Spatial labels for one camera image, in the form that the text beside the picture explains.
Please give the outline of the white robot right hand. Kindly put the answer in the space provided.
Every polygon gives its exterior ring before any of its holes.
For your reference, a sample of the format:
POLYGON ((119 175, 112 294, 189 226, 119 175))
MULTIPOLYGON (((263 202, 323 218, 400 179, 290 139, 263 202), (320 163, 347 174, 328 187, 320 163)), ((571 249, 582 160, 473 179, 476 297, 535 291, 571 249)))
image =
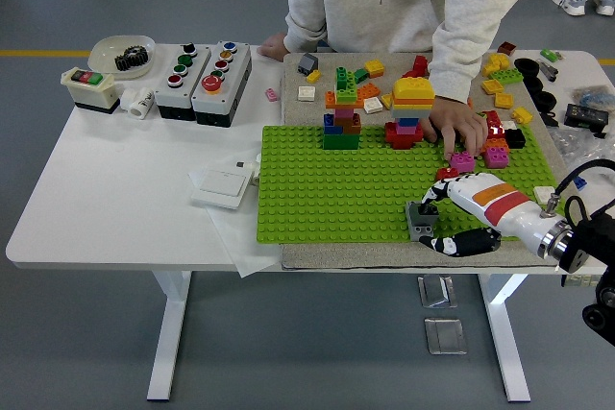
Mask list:
POLYGON ((531 253, 545 258, 570 230, 563 217, 543 210, 525 193, 490 173, 438 181, 425 194, 421 207, 445 198, 484 224, 482 229, 451 237, 419 238, 425 246, 451 257, 494 252, 504 236, 520 239, 531 253))

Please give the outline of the person's right hand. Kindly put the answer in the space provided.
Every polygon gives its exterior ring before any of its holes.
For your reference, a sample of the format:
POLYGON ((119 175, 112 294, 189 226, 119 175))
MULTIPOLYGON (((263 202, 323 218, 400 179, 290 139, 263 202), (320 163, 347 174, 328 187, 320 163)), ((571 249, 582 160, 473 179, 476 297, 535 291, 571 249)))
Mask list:
POLYGON ((283 61, 289 51, 284 45, 285 33, 277 33, 267 38, 258 48, 261 56, 277 61, 283 61))

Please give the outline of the person's left hand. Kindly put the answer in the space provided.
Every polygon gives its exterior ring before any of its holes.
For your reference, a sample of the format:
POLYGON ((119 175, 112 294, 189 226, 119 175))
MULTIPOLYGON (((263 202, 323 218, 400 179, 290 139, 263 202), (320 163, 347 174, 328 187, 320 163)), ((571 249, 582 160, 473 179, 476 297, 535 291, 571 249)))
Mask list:
POLYGON ((480 154, 488 127, 483 117, 465 103, 436 96, 427 118, 420 120, 424 138, 435 143, 438 135, 443 140, 443 157, 449 160, 455 150, 455 140, 459 136, 465 150, 472 156, 480 154))

